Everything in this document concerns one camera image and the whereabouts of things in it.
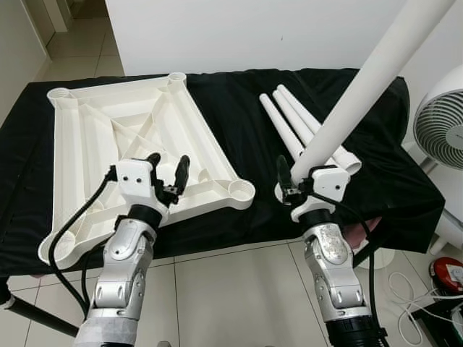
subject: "long white pole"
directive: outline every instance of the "long white pole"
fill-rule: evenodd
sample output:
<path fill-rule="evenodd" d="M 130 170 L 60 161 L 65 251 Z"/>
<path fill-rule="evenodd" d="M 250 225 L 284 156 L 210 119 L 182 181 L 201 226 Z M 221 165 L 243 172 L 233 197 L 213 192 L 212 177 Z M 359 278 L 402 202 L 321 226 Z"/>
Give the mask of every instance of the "long white pole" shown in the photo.
<path fill-rule="evenodd" d="M 294 161 L 299 159 L 300 154 L 304 150 L 301 142 L 294 135 L 291 128 L 288 126 L 286 121 L 283 119 L 283 116 L 276 109 L 275 105 L 272 103 L 267 94 L 260 94 L 260 102 L 262 103 L 264 109 L 267 111 L 268 116 L 270 117 L 273 125 L 276 128 L 276 131 L 279 133 L 281 139 L 283 140 L 284 145 L 291 154 Z"/>
<path fill-rule="evenodd" d="M 278 92 L 281 93 L 286 101 L 290 104 L 296 112 L 298 118 L 302 121 L 303 124 L 306 124 L 309 130 L 316 134 L 321 128 L 321 124 L 318 123 L 318 120 L 295 98 L 294 95 L 284 86 L 279 85 L 277 87 Z M 362 162 L 354 153 L 348 152 L 341 145 L 333 153 L 332 157 L 339 166 L 346 170 L 350 175 L 357 173 L 362 168 Z"/>
<path fill-rule="evenodd" d="M 278 106 L 280 106 L 280 109 L 283 111 L 283 114 L 286 116 L 286 119 L 291 124 L 297 136 L 299 136 L 302 143 L 305 146 L 307 146 L 313 139 L 313 133 L 305 125 L 304 121 L 299 117 L 299 114 L 297 114 L 297 112 L 291 107 L 291 105 L 289 105 L 286 98 L 278 90 L 275 90 L 272 93 L 272 96 L 275 99 Z M 337 165 L 333 158 L 329 158 L 326 161 L 326 164 Z"/>
<path fill-rule="evenodd" d="M 455 0 L 409 0 L 291 169 L 298 184 L 323 165 L 400 73 Z"/>

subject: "gray tape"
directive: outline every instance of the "gray tape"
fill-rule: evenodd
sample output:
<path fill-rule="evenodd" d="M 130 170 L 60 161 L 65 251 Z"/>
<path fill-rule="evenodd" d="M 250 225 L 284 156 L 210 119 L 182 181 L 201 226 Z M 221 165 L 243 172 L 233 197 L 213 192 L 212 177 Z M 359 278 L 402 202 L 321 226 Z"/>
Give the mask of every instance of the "gray tape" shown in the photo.
<path fill-rule="evenodd" d="M 74 347 L 101 347 L 103 342 L 134 346 L 138 322 L 127 318 L 96 317 L 85 321 L 79 329 Z"/>

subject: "white fan grille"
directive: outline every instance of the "white fan grille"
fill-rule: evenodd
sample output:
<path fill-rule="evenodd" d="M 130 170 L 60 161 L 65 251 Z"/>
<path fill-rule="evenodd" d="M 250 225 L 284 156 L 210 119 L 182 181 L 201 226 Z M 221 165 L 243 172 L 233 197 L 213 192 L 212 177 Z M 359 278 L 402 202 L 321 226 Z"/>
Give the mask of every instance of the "white fan grille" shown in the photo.
<path fill-rule="evenodd" d="M 450 145 L 446 138 L 447 132 L 455 127 L 463 128 L 463 90 L 441 95 L 425 104 L 415 118 L 415 138 L 429 157 L 463 170 L 463 150 Z"/>

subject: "black cable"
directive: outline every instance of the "black cable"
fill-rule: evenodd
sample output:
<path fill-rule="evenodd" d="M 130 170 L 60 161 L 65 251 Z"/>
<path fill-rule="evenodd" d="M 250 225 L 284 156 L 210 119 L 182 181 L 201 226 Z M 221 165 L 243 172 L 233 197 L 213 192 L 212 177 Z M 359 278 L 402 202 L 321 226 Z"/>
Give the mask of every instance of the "black cable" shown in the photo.
<path fill-rule="evenodd" d="M 88 267 L 88 261 L 90 260 L 90 255 L 91 252 L 87 252 L 84 255 L 84 260 L 83 260 L 83 268 L 82 272 L 80 274 L 80 285 L 82 289 L 82 296 L 85 302 L 85 306 L 90 308 L 90 297 L 88 296 L 88 291 L 87 291 L 87 267 Z"/>
<path fill-rule="evenodd" d="M 98 199 L 101 195 L 103 190 L 105 189 L 106 185 L 109 181 L 116 180 L 116 167 L 111 166 L 108 173 L 104 176 L 103 181 L 101 182 L 100 186 L 96 190 L 96 192 L 90 197 L 90 199 L 63 225 L 63 227 L 56 233 L 53 241 L 51 242 L 50 248 L 48 250 L 48 260 L 50 262 L 50 267 L 53 270 L 56 277 L 60 280 L 63 286 L 71 293 L 71 295 L 77 300 L 84 317 L 87 317 L 88 313 L 88 306 L 86 306 L 84 298 L 81 297 L 79 292 L 74 288 L 74 286 L 64 277 L 61 270 L 58 268 L 55 260 L 55 249 L 56 245 L 58 244 L 61 237 L 63 237 L 64 233 L 69 230 L 69 228 L 76 222 L 77 219 Z"/>
<path fill-rule="evenodd" d="M 323 201 L 325 201 L 327 203 L 335 205 L 337 207 L 344 208 L 346 211 L 353 214 L 355 216 L 355 218 L 358 219 L 358 221 L 362 225 L 363 229 L 365 230 L 365 234 L 367 236 L 367 239 L 370 238 L 371 230 L 370 230 L 370 228 L 368 228 L 367 223 L 364 221 L 362 216 L 357 211 L 353 210 L 352 208 L 350 208 L 349 206 L 343 204 L 342 202 L 338 202 L 336 200 L 330 199 L 329 197 L 324 197 L 323 195 L 317 194 L 315 192 L 310 193 L 310 195 L 313 196 L 313 197 L 316 197 L 317 199 L 320 199 L 320 200 L 323 200 Z M 385 338 L 385 336 L 384 336 L 384 334 L 382 332 L 381 325 L 380 325 L 379 318 L 378 318 L 378 311 L 376 309 L 376 299 L 375 299 L 375 251 L 372 251 L 369 254 L 369 258 L 370 258 L 370 262 L 369 262 L 369 269 L 368 269 L 368 291 L 370 292 L 371 316 L 373 318 L 373 321 L 376 324 L 376 327 L 378 328 L 378 330 L 380 330 L 381 342 L 383 343 L 383 345 L 385 347 L 388 347 L 389 344 L 386 341 L 386 338 Z"/>

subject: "table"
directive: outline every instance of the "table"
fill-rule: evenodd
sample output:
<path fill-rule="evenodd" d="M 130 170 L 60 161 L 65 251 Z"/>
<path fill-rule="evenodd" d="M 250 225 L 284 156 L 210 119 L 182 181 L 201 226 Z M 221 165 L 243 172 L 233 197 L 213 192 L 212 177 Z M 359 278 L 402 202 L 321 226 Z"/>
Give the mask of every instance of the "table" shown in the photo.
<path fill-rule="evenodd" d="M 355 69 L 266 69 L 188 75 L 188 90 L 229 162 L 257 192 L 245 211 L 227 208 L 162 228 L 155 257 L 302 235 L 289 209 L 273 195 L 277 156 L 284 154 L 292 163 L 258 96 L 270 94 L 283 83 L 323 121 L 356 73 Z M 55 87 L 72 89 L 151 77 L 157 76 L 36 82 L 18 98 L 0 129 L 0 294 L 4 293 L 0 304 L 9 298 L 8 276 L 51 272 L 37 256 L 38 245 L 51 230 L 53 204 L 54 109 L 46 93 Z M 344 142 L 363 167 L 352 177 L 343 202 L 365 219 L 382 217 L 355 265 L 378 247 L 425 252 L 441 215 L 441 193 L 401 147 L 408 113 L 407 85 L 397 78 Z M 341 225 L 357 222 L 342 210 L 336 211 L 336 218 Z M 90 267 L 101 263 L 101 253 L 90 259 Z M 81 267 L 77 264 L 68 270 Z M 63 325 L 53 317 L 45 321 Z"/>

